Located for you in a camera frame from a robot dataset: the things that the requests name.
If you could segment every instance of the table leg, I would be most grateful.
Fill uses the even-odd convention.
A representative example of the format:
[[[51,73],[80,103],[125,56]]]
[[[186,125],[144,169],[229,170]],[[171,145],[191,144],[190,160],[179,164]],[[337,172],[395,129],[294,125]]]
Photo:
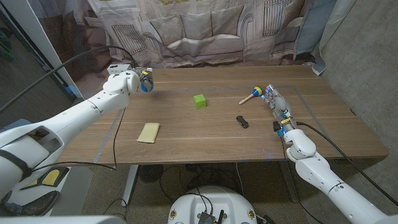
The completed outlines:
[[[293,203],[298,203],[299,200],[294,190],[294,183],[292,182],[293,180],[290,178],[291,173],[289,172],[288,163],[286,161],[279,161],[279,166],[282,171],[282,175],[284,176],[287,190],[289,191],[290,200]]]
[[[127,176],[126,186],[124,187],[124,193],[122,197],[123,200],[127,203],[127,205],[130,203],[132,188],[134,186],[134,182],[136,181],[137,170],[138,170],[138,165],[131,165],[129,168],[129,175]]]

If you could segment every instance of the green cube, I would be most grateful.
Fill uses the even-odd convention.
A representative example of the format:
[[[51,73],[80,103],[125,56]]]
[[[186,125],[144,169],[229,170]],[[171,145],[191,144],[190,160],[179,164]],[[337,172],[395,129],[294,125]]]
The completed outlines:
[[[194,100],[194,102],[195,102],[195,107],[196,107],[197,109],[205,108],[205,107],[206,107],[206,99],[205,99],[205,97],[203,96],[203,94],[194,96],[194,97],[193,97],[193,100]]]

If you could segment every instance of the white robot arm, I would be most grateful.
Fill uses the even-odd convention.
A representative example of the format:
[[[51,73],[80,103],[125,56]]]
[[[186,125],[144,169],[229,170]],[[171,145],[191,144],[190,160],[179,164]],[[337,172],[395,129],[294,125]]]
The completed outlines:
[[[303,180],[328,196],[351,223],[382,223],[390,219],[330,169],[328,161],[317,152],[313,141],[297,129],[289,103],[271,84],[261,98],[273,110],[280,126],[278,135],[291,145],[286,154],[295,162],[296,171]]]
[[[0,133],[0,198],[39,178],[53,164],[68,143],[102,115],[125,108],[129,94],[139,88],[153,88],[151,68],[133,68],[111,75],[103,91],[54,117]]]

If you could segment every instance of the wooden tabletop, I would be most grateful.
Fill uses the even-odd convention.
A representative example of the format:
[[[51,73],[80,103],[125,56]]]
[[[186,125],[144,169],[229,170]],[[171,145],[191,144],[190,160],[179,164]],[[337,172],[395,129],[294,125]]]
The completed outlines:
[[[296,121],[329,136],[352,158],[384,157],[387,151],[335,92],[308,66],[154,69],[154,90],[130,95],[115,142],[118,164],[277,161],[284,158],[272,130],[274,117],[260,98],[239,101],[256,85],[273,84],[286,97]],[[203,94],[197,110],[193,96]],[[113,140],[122,111],[104,115],[65,149],[62,161],[113,164]],[[249,123],[247,129],[236,121]],[[145,123],[160,123],[155,143],[136,139]],[[340,154],[301,126],[325,158]]]

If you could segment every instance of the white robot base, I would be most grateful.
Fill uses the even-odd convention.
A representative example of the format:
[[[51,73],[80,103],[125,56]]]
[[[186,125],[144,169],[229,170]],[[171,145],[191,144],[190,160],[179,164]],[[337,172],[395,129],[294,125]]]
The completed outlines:
[[[224,210],[222,224],[257,224],[253,206],[242,195],[226,187],[202,186],[199,187],[200,195],[206,203],[207,214],[211,213],[213,205],[214,221],[218,222],[221,210]],[[168,224],[210,223],[200,222],[202,212],[206,210],[197,189],[192,189],[187,194],[179,197],[172,205],[169,213]]]

